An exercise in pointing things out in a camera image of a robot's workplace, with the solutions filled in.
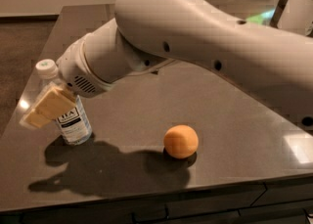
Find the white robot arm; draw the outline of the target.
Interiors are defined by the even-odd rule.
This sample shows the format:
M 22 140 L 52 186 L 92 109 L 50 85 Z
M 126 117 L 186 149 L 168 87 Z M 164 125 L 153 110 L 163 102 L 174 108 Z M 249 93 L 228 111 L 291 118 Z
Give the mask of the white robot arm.
M 22 117 L 40 128 L 130 74 L 174 61 L 206 68 L 309 131 L 313 117 L 311 38 L 230 16 L 204 0 L 116 0 L 114 17 L 72 43 Z

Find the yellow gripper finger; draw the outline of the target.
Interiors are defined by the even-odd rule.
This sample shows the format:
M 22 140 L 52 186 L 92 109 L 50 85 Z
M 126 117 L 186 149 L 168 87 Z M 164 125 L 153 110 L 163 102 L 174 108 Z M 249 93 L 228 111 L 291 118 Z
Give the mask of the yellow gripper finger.
M 28 129 L 41 128 L 69 112 L 75 105 L 75 95 L 65 85 L 51 81 L 41 89 L 34 103 L 22 116 L 20 125 Z

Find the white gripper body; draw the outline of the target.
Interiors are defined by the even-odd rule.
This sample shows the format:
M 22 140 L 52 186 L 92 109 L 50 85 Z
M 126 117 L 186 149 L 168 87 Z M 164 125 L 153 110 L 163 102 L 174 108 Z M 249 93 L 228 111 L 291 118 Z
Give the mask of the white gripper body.
M 112 85 L 101 80 L 88 66 L 85 57 L 87 35 L 72 43 L 57 59 L 59 74 L 64 83 L 76 94 L 94 98 L 112 89 Z

